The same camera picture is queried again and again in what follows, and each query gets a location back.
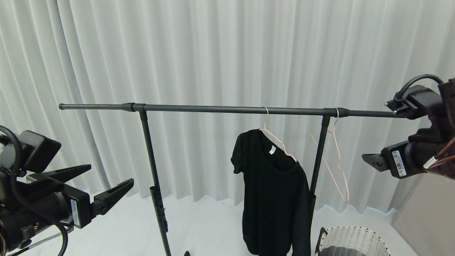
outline white woven basket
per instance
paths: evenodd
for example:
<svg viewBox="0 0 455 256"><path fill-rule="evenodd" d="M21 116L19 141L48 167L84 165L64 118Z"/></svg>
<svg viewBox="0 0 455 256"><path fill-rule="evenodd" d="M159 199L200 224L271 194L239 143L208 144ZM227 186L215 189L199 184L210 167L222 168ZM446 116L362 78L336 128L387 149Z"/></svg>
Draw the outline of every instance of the white woven basket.
<svg viewBox="0 0 455 256"><path fill-rule="evenodd" d="M376 232L363 227L321 229L318 256L390 256Z"/></svg>

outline robotic arm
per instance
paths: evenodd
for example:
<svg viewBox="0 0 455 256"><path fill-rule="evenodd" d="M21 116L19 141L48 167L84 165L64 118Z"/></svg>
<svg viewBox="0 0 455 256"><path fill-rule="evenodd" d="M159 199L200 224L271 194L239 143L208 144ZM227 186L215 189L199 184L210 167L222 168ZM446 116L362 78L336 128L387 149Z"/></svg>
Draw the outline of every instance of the robotic arm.
<svg viewBox="0 0 455 256"><path fill-rule="evenodd" d="M0 252L32 248L31 238L55 225L63 238L59 256L68 245L68 232L84 228L97 215L106 214L134 185L126 180L94 197L65 182L91 169L89 164L44 172L59 151L61 144L41 134L24 131L16 136L0 126ZM17 181L26 172L28 183Z"/></svg>
<svg viewBox="0 0 455 256"><path fill-rule="evenodd" d="M422 85L410 87L424 78L438 83L440 95ZM431 127L419 129L380 154L363 154L362 159L380 172L390 170L398 179L420 173L455 179L455 78L444 83L435 75L417 76L385 105L410 120L428 116Z"/></svg>

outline metal rod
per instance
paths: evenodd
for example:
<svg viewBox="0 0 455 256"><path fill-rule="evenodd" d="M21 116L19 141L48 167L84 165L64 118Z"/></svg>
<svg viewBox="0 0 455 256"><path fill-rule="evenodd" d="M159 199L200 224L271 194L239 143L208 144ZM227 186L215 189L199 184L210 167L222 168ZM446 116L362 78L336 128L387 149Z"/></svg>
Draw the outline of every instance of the metal rod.
<svg viewBox="0 0 455 256"><path fill-rule="evenodd" d="M322 154L324 152L325 138L327 137L327 129L329 128L330 116L322 117L321 133L319 135L318 149L316 150L316 159L314 160L313 176L311 178L310 196L311 209L310 220L313 219L314 205L316 203L316 183L318 182L319 169L321 168Z"/></svg>
<svg viewBox="0 0 455 256"><path fill-rule="evenodd" d="M198 112L198 113L243 113L243 114L266 114L263 107L232 107L232 106L191 106L191 105L150 105L138 103L125 104L60 104L60 109L111 109L126 111L168 111L168 112ZM309 115L336 117L335 108L269 108L269 114L278 115ZM388 111L362 111L337 108L339 117L380 117L380 118L403 118Z"/></svg>
<svg viewBox="0 0 455 256"><path fill-rule="evenodd" d="M153 154L152 138L150 136L150 129L148 126L147 112L142 110L139 112L139 115L141 117L142 129L144 130L144 137L145 137L145 144L147 146L148 159L150 161L150 167L152 169L153 184L155 186L155 189L157 190L157 193L159 193L159 195L161 195L160 182L158 179L158 172L157 172L157 164L155 162L155 155ZM162 221L162 218L161 218L161 211L160 211L160 206L159 206L160 202L156 202L156 197L153 195L152 195L152 199L153 199L153 206L155 208L155 214L156 214L157 220L158 220L158 226L160 228L161 239L163 241L164 251L166 252L166 256L171 256L171 249L169 248L169 241L167 240L166 228L165 228L164 222Z"/></svg>

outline shirt sleeve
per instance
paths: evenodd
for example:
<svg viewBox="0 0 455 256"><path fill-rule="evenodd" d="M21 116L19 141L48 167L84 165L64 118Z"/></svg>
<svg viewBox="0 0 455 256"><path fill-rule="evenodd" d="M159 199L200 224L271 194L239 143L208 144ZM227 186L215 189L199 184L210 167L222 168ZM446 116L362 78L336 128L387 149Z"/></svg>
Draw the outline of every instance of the shirt sleeve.
<svg viewBox="0 0 455 256"><path fill-rule="evenodd" d="M298 196L298 202L294 212L292 256L311 255L311 195L308 182L305 181Z"/></svg>
<svg viewBox="0 0 455 256"><path fill-rule="evenodd" d="M237 137L235 142L234 151L232 152L231 163L234 165L234 173L239 174L243 172L242 169L242 137L241 134Z"/></svg>

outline white floor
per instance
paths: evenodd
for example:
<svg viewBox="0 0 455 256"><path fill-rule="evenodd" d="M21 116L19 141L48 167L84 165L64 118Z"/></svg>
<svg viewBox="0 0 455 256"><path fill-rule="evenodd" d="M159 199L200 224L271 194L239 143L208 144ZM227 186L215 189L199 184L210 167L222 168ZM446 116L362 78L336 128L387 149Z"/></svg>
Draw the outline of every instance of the white floor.
<svg viewBox="0 0 455 256"><path fill-rule="evenodd" d="M173 256L249 256L242 239L243 205L231 200L215 202L204 197L192 202L191 197L164 199L169 223L167 233ZM415 256L410 246L390 225L394 212L387 215L367 210L363 215L352 208L339 214L330 207L315 212L312 228L312 248L315 248L320 228L333 226L363 226L376 231L388 246L392 256ZM57 232L49 228L35 241ZM163 256L165 255L150 197L139 195L123 198L107 215L96 217L83 229L69 234L68 256ZM24 256L57 255L61 238L25 252Z"/></svg>

